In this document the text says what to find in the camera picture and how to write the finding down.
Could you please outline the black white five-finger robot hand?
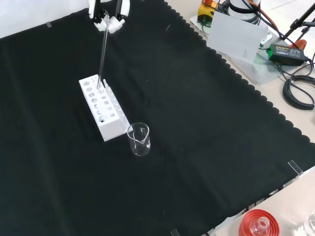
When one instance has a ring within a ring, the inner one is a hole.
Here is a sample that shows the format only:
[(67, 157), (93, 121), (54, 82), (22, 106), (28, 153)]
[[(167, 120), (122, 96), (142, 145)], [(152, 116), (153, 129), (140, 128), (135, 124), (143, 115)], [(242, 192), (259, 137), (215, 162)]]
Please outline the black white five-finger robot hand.
[(124, 17), (129, 15), (130, 1), (118, 0), (116, 14), (110, 17), (109, 13), (101, 6), (100, 0), (89, 1), (89, 18), (99, 31), (108, 31), (110, 34), (120, 30), (125, 22)]

